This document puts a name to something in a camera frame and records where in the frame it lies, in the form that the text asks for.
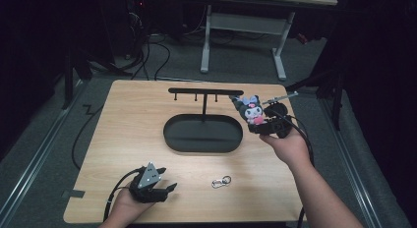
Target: human hand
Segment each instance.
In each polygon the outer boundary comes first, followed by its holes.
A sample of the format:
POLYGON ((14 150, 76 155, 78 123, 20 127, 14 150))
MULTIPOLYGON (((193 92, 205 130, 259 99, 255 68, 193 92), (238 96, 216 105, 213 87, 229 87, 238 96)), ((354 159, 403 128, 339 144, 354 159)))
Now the human hand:
POLYGON ((99 226, 100 228, 126 227, 155 204, 155 202, 142 203, 134 200, 128 189, 130 184, 126 185, 126 189, 121 189, 108 218, 99 226))
POLYGON ((306 142, 294 128, 284 139, 264 135, 260 135, 260 139, 269 144, 275 151, 276 156, 290 168, 300 163, 311 164, 306 142))

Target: key ring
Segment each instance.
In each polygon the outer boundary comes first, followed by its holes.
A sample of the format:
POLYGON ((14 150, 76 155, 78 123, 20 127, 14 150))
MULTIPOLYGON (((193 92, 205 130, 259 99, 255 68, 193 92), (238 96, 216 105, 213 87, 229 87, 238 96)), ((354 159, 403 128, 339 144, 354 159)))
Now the key ring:
POLYGON ((224 176, 222 179, 212 181, 211 186, 217 189, 223 186, 227 186, 230 184, 230 182, 232 182, 232 178, 230 176, 224 176))

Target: metal clip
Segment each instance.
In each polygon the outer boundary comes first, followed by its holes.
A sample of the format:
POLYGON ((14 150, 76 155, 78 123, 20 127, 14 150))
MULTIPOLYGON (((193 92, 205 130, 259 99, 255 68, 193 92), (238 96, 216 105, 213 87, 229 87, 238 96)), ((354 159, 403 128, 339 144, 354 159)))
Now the metal clip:
POLYGON ((213 188, 217 189, 222 186, 227 186, 228 184, 230 184, 231 181, 232 181, 231 177, 225 176, 222 179, 212 181, 211 185, 213 188))

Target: gray carpet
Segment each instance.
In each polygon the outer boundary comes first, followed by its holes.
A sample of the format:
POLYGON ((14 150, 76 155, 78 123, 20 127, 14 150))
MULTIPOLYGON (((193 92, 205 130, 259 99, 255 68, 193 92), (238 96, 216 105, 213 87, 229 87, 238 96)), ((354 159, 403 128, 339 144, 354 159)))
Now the gray carpet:
MULTIPOLYGON (((270 56, 270 45, 276 37, 262 36, 255 40, 248 38, 222 37, 214 39, 211 47, 209 73, 200 74, 202 41, 197 35, 188 36, 181 42, 161 36, 153 37, 146 70, 150 79, 155 71, 168 57, 166 46, 170 51, 169 61, 159 71, 160 81, 182 79, 205 82, 281 84, 289 86, 310 75, 321 52, 325 40, 312 41, 302 45, 297 40, 289 39, 282 53, 283 65, 288 80, 283 83, 277 79, 274 64, 270 56)), ((118 65, 127 61, 118 59, 118 65)), ((71 151, 77 134, 90 118, 86 114, 96 111, 105 101, 110 85, 114 80, 122 79, 108 72, 94 72, 90 82, 83 85, 85 89, 79 95, 71 111, 53 141, 50 151, 35 176, 28 192, 8 222, 8 227, 96 227, 97 224, 74 225, 63 221, 68 198, 65 191, 72 190, 78 176, 78 170, 71 159, 71 151)), ((146 80, 147 75, 141 70, 137 80, 146 80)), ((369 218, 364 212, 357 195, 352 189, 346 167, 339 152, 339 144, 333 128, 328 124, 328 114, 323 109, 323 101, 317 100, 309 88, 300 90, 301 94, 291 99, 293 109, 307 127, 309 138, 315 150, 316 165, 324 178, 336 193, 368 227, 369 218)), ((0 164, 0 204, 4 204, 13 192, 19 178, 25 172, 30 160, 45 138, 54 120, 62 113, 63 82, 56 87, 56 94, 33 116, 33 119, 0 164)), ((75 145, 75 158, 81 164, 88 149, 99 114, 91 118, 75 145)), ((363 140, 360 128, 351 112, 348 98, 343 96, 343 108, 340 115, 342 137, 369 193, 372 205, 378 214, 381 227, 410 227, 387 182, 378 168, 372 153, 363 140)))

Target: human arm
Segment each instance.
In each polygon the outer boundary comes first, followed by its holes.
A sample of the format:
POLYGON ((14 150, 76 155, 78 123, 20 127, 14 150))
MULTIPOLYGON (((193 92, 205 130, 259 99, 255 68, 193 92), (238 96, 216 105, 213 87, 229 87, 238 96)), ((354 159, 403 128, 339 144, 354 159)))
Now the human arm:
POLYGON ((124 228, 137 220, 142 213, 154 205, 154 202, 141 203, 133 199, 129 185, 121 189, 107 219, 99 228, 124 228))
POLYGON ((362 227, 310 161, 304 139, 295 130, 285 139, 262 136, 292 172, 311 227, 362 227))

